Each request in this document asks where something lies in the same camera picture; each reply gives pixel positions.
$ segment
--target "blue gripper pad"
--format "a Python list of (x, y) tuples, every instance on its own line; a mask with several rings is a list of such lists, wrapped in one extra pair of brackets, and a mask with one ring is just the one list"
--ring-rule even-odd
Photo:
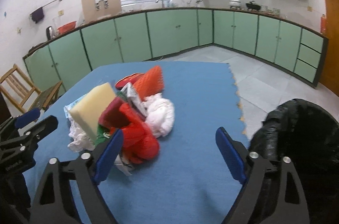
[(232, 138), (228, 135), (224, 128), (220, 127), (217, 129), (215, 134), (215, 141), (233, 179), (238, 180), (242, 185), (244, 185), (247, 179), (245, 173), (245, 162), (234, 147)]
[(122, 130), (116, 130), (109, 141), (109, 144), (106, 146), (106, 149), (103, 151), (96, 163), (95, 175), (92, 177), (92, 181), (96, 185), (99, 185), (101, 181), (105, 181), (107, 179), (107, 176), (114, 165), (114, 161), (121, 151), (124, 141)]
[(40, 109), (37, 107), (26, 112), (25, 114), (19, 116), (15, 120), (15, 128), (22, 129), (23, 127), (27, 126), (31, 122), (37, 120), (40, 117)]

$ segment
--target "black plastic bag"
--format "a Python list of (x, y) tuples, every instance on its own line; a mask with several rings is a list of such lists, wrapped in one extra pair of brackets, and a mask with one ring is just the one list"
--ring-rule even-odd
[(323, 108), (293, 99), (270, 112), (249, 151), (269, 160), (292, 159), (311, 224), (339, 223), (339, 124)]

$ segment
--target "white pot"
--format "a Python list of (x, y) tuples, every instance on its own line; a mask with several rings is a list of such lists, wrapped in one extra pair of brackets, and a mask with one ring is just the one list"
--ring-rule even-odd
[(229, 0), (229, 6), (232, 8), (241, 8), (241, 1), (240, 0)]

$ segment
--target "tiled floor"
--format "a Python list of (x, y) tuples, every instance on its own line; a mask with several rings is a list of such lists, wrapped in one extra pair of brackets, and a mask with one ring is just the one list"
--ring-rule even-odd
[(339, 119), (339, 97), (322, 84), (313, 89), (270, 65), (227, 49), (209, 46), (162, 61), (229, 63), (238, 84), (249, 139), (268, 112), (294, 98), (316, 103)]

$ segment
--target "yellow sponge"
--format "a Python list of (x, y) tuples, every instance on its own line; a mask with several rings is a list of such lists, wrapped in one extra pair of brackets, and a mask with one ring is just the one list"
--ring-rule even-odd
[(69, 113), (92, 141), (97, 137), (98, 120), (101, 113), (115, 98), (109, 83), (93, 88)]

